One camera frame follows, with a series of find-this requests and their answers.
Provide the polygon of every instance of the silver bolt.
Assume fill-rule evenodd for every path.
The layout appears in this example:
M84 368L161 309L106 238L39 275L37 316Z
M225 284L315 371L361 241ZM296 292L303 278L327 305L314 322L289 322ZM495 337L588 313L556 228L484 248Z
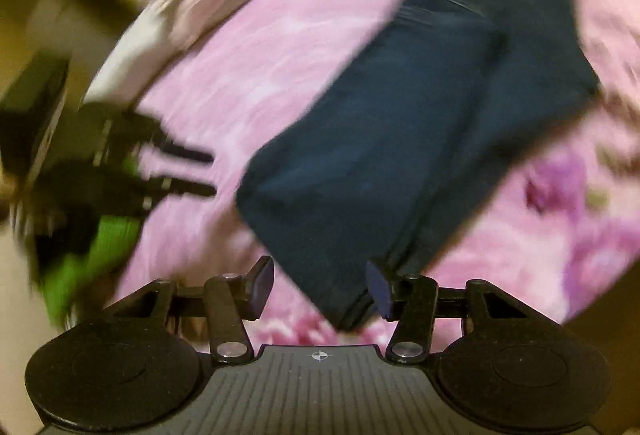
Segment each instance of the silver bolt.
M238 341L227 341L226 343L220 343L216 352L222 357L228 357L230 359L234 357L240 357L248 352L245 344L238 343Z
M396 343L393 348L391 348L391 351L403 359L417 357L424 352L423 348L413 341L402 341L401 343Z

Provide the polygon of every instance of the navy blue pants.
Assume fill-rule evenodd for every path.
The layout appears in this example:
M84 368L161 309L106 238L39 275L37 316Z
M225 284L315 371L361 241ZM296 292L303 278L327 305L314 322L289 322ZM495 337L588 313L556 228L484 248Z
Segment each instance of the navy blue pants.
M238 208L322 314L352 330L372 312L367 259L422 270L596 86L573 0L404 0L256 153Z

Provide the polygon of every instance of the pink bedsheet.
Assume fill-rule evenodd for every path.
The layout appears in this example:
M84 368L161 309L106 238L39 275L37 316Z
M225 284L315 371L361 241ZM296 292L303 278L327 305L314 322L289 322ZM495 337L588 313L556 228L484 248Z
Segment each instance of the pink bedsheet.
M221 272L245 272L263 247L242 224L234 193L252 154L305 111L394 10L399 0L252 0L217 33L172 65L142 101L168 129L212 147L211 168L145 154L147 173L217 184L207 202L162 203L148 222L118 297L159 277L200 285ZM577 0L584 50L604 91L640 105L640 0ZM596 148L634 151L638 133L601 108L515 167L490 205L428 274L447 287L484 278L557 321L603 293L640 254L640 184L598 164ZM599 210L588 192L606 196ZM337 335L278 271L252 342L380 343L393 325L378 319ZM460 335L439 320L433 349Z

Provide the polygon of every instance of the bright green fabric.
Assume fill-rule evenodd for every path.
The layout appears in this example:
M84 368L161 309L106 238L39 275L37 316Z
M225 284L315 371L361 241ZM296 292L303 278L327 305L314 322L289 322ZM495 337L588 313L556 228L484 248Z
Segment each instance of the bright green fabric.
M53 323L62 325L78 290L127 260L138 242L142 222L128 217L101 218L86 255L66 255L42 275L40 292Z

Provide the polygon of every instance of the gray ribbed plate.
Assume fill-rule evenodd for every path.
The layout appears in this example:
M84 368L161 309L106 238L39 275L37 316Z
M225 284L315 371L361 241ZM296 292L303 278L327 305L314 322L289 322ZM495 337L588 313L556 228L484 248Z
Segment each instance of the gray ribbed plate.
M67 432L49 427L42 435ZM453 411L415 368L371 346L266 347L214 373L202 394L136 435L492 435ZM597 435L590 427L575 435Z

